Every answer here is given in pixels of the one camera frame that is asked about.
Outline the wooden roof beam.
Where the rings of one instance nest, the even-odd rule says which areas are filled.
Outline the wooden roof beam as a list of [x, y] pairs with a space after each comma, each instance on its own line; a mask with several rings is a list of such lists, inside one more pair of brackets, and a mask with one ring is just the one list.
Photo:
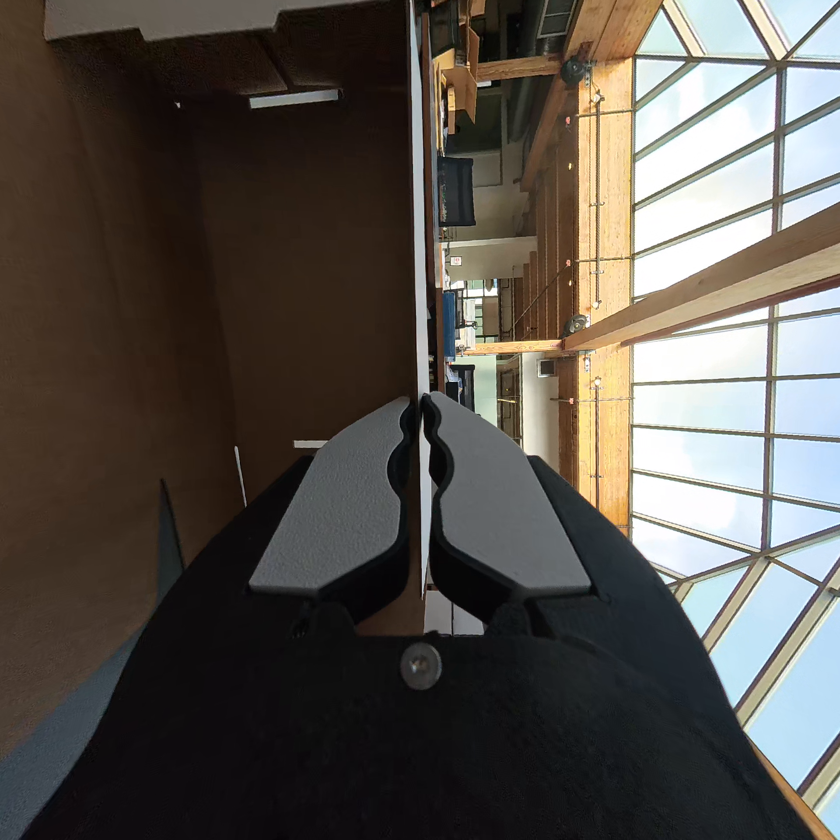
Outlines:
[[839, 204], [563, 340], [563, 351], [623, 347], [837, 288]]

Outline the black mesh office chair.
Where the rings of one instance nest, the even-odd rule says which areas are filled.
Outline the black mesh office chair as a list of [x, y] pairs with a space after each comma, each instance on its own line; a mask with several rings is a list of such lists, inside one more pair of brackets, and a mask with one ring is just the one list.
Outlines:
[[438, 156], [437, 183], [441, 227], [476, 225], [473, 174], [473, 159]]

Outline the wooden post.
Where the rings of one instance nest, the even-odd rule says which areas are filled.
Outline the wooden post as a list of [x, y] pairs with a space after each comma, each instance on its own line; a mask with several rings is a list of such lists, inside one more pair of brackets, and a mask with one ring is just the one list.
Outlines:
[[572, 350], [564, 346], [563, 340], [534, 340], [509, 342], [484, 342], [474, 346], [464, 347], [457, 351], [460, 356], [484, 355], [513, 355], [528, 353], [543, 353], [552, 356], [563, 356]]
[[476, 81], [478, 86], [486, 87], [494, 81], [552, 77], [560, 71], [561, 64], [561, 54], [480, 62], [476, 70]]

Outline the grey ventilation duct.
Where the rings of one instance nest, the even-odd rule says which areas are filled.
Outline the grey ventilation duct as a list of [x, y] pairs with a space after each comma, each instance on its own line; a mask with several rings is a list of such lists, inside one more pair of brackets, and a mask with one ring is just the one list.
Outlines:
[[[544, 1], [523, 1], [519, 13], [509, 13], [506, 22], [506, 58], [523, 59], [541, 56], [539, 29]], [[535, 77], [511, 80], [506, 99], [504, 147], [519, 142], [526, 132], [532, 108]]]

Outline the white pillar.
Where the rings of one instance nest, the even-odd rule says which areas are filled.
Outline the white pillar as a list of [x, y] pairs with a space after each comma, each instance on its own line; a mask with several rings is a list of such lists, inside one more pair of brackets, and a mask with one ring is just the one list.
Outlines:
[[[451, 241], [444, 246], [444, 267], [452, 281], [522, 277], [537, 249], [535, 236]], [[451, 266], [450, 256], [461, 256], [462, 265]]]

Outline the frosted glass partition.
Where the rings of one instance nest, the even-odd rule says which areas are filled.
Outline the frosted glass partition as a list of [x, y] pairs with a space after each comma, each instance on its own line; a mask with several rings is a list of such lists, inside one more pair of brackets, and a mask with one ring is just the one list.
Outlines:
[[474, 365], [475, 412], [497, 425], [497, 357], [494, 354], [457, 358], [456, 366]]

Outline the white cardboard mailer box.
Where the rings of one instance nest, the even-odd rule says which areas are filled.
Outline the white cardboard mailer box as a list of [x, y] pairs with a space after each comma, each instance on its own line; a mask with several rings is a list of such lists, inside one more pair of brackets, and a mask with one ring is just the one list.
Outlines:
[[2, 2], [2, 759], [296, 456], [417, 389], [406, 2], [48, 41]]

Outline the open brown cardboard box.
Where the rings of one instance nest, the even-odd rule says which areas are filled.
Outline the open brown cardboard box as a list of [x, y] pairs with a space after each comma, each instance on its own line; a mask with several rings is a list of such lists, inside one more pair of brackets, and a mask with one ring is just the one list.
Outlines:
[[470, 52], [465, 63], [459, 64], [456, 49], [449, 49], [434, 58], [434, 67], [443, 88], [442, 97], [448, 128], [454, 128], [457, 112], [461, 111], [474, 122], [478, 92], [478, 54]]
[[459, 41], [456, 58], [472, 70], [477, 68], [480, 50], [480, 37], [473, 29], [473, 18], [483, 18], [486, 5], [486, 1], [457, 1]]

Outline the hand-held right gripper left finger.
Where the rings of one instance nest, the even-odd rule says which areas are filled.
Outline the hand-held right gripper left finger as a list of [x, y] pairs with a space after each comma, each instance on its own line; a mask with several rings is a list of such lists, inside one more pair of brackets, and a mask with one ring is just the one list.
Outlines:
[[252, 592], [337, 603], [355, 624], [403, 593], [416, 414], [400, 396], [320, 447], [248, 581]]

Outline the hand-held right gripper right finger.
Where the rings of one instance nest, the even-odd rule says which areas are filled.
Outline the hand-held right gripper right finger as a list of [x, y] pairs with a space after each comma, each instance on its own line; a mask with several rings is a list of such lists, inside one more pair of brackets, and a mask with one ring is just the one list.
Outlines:
[[528, 457], [445, 394], [422, 400], [435, 492], [432, 581], [489, 624], [506, 604], [592, 593], [592, 581]]

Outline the glass skylight window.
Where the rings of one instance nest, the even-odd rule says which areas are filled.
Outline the glass skylight window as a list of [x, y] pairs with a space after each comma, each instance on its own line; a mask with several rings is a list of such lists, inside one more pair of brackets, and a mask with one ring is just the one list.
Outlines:
[[[633, 300], [838, 204], [838, 2], [663, 2], [635, 57]], [[838, 837], [839, 297], [633, 349], [632, 536]]]

